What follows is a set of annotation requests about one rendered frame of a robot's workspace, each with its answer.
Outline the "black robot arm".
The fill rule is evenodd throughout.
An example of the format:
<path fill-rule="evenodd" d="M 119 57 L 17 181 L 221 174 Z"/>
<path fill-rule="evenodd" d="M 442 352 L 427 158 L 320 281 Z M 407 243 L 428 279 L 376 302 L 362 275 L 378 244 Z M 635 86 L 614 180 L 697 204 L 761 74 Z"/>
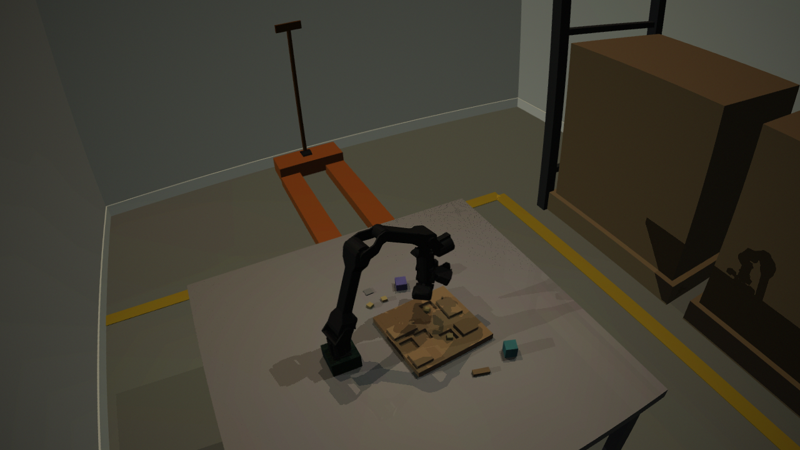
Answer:
<path fill-rule="evenodd" d="M 366 241 L 376 238 L 371 247 Z M 434 256 L 442 257 L 455 248 L 451 234 L 445 232 L 438 236 L 427 227 L 415 226 L 412 228 L 388 227 L 376 223 L 370 229 L 354 234 L 344 242 L 343 259 L 345 264 L 342 286 L 338 294 L 336 309 L 331 311 L 327 323 L 322 331 L 327 337 L 329 353 L 333 361 L 348 357 L 351 354 L 351 338 L 356 329 L 357 317 L 352 314 L 354 300 L 358 290 L 359 278 L 362 271 L 368 266 L 371 259 L 376 256 L 383 243 L 412 243 L 416 245 L 411 254 L 416 257 L 419 267 L 431 267 Z M 443 263 L 438 267 L 435 263 L 432 272 L 431 284 L 435 280 L 447 286 L 452 277 L 451 263 Z"/>

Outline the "teal cube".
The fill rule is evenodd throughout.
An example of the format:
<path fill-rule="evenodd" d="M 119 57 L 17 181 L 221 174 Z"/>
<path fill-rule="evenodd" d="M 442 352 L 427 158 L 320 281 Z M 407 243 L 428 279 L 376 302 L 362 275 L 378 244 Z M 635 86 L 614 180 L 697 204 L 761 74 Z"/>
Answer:
<path fill-rule="evenodd" d="M 518 356 L 516 339 L 503 341 L 502 350 L 504 351 L 505 358 Z"/>

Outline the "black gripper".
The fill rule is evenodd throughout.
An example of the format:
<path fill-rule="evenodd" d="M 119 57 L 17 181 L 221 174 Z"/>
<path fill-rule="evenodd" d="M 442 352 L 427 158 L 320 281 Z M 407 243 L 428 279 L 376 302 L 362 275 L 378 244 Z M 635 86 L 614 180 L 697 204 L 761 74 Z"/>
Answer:
<path fill-rule="evenodd" d="M 418 300 L 431 300 L 433 294 L 434 284 L 431 284 L 431 277 L 434 271 L 435 263 L 438 266 L 438 260 L 434 259 L 431 267 L 419 267 L 416 264 L 416 286 L 412 288 L 412 299 Z"/>

